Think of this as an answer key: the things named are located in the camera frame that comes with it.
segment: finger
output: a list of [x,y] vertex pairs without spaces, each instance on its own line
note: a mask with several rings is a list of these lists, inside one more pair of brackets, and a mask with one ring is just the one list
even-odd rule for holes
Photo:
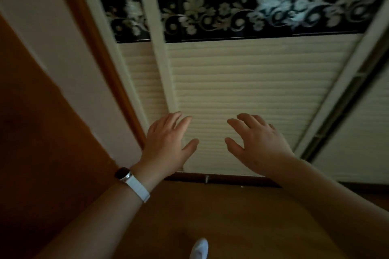
[[228,119],[227,123],[230,124],[230,126],[234,128],[234,130],[241,137],[243,137],[243,135],[249,130],[249,128],[245,125],[245,123],[237,119]]
[[240,160],[244,154],[244,148],[235,142],[232,138],[227,137],[224,139],[227,144],[228,151],[233,154],[238,160]]
[[197,145],[199,144],[198,139],[192,139],[189,143],[181,150],[182,151],[182,164],[189,159],[191,155],[196,151]]
[[182,115],[182,112],[175,112],[173,114],[170,114],[170,116],[166,120],[165,128],[173,129],[175,127],[175,124],[177,123],[178,118],[180,118],[181,115]]
[[265,120],[261,116],[258,115],[252,115],[252,116],[258,121],[259,124],[266,125]]
[[249,128],[255,128],[259,126],[258,121],[255,120],[254,117],[250,114],[242,113],[237,115],[237,118],[239,120],[242,120]]
[[188,129],[189,124],[192,121],[192,116],[187,116],[184,119],[180,121],[180,123],[177,124],[177,127],[175,130],[181,135],[181,137],[184,135],[185,131]]
[[156,130],[162,129],[165,126],[166,120],[170,117],[170,114],[164,115],[161,119],[159,119]]
[[147,131],[147,137],[149,137],[149,135],[151,135],[155,131],[155,128],[157,127],[158,121],[159,121],[159,119],[154,121],[154,123],[150,125],[150,127]]

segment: hand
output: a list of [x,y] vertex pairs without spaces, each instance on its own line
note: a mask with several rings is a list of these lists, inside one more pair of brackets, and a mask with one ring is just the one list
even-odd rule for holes
[[282,171],[285,161],[296,159],[284,136],[273,125],[257,115],[239,114],[237,118],[228,119],[227,123],[241,136],[244,148],[229,137],[225,142],[230,153],[246,167],[273,178]]
[[155,121],[147,132],[146,145],[139,163],[131,171],[147,188],[153,188],[163,178],[180,169],[196,151],[198,139],[192,139],[181,149],[182,137],[192,116],[185,117],[177,124],[182,112],[167,114]]

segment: forearm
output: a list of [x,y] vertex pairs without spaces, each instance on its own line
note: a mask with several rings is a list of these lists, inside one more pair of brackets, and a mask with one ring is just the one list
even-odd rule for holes
[[349,256],[387,255],[388,212],[302,160],[286,159],[282,171],[272,178],[306,207]]
[[[131,170],[149,192],[159,182],[142,165],[135,165]],[[36,258],[111,258],[142,204],[143,201],[128,185],[118,181]]]

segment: watch strap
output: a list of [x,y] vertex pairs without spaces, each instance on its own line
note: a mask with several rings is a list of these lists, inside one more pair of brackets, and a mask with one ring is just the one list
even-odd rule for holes
[[138,181],[138,179],[135,178],[134,175],[131,175],[129,179],[125,181],[127,185],[132,188],[132,190],[139,196],[139,198],[142,199],[142,201],[145,203],[150,197],[150,193],[147,191],[147,189]]

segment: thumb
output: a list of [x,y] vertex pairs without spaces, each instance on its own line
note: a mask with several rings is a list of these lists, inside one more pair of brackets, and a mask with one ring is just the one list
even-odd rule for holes
[[182,151],[182,163],[185,163],[186,160],[189,159],[191,155],[196,151],[197,145],[199,144],[199,140],[197,138],[192,139],[189,143],[181,150]]
[[226,139],[224,139],[224,141],[227,144],[228,151],[233,154],[238,160],[240,160],[244,153],[244,149],[232,138],[227,137]]

